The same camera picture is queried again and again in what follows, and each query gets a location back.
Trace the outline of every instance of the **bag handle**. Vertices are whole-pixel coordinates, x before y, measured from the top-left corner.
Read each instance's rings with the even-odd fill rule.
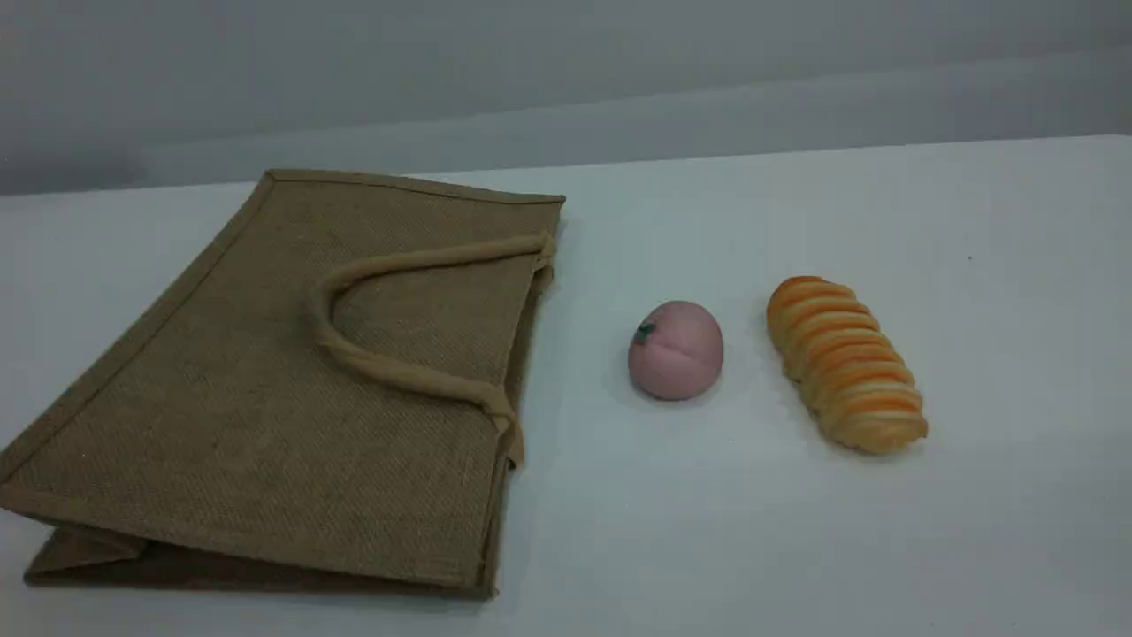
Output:
[[[539,255],[535,259],[534,270],[547,268],[548,273],[544,276],[549,276],[550,259],[554,252],[555,240],[550,234],[543,232],[350,261],[324,276],[310,291],[308,303],[315,321],[315,342],[341,365],[379,384],[404,391],[478,405],[491,419],[497,437],[503,438],[511,434],[507,457],[515,466],[522,466],[523,432],[518,424],[518,415],[515,414],[515,410],[511,406],[507,394],[501,387],[487,381],[464,379],[424,365],[406,363],[362,350],[342,336],[342,333],[334,327],[332,316],[337,296],[363,278],[409,269],[463,265],[528,253]]]

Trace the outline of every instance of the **jute bag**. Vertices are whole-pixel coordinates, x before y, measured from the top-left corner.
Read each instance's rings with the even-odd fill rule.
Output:
[[[268,172],[0,455],[26,580],[489,596],[563,200]]]

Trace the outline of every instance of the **table surface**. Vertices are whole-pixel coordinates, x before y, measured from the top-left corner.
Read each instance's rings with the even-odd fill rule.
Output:
[[[0,511],[11,635],[1132,634],[1132,138],[427,177],[568,196],[499,596],[28,589],[46,532]],[[250,189],[0,198],[0,444]],[[917,376],[910,453],[831,447],[781,376],[762,308],[803,272]],[[671,298],[715,312],[727,362],[661,405],[625,350]]]

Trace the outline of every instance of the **pink peach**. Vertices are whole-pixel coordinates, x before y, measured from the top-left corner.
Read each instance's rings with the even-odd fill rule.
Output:
[[[707,391],[723,370],[723,334],[702,305],[670,300],[641,322],[629,345],[629,376],[657,398],[684,401]]]

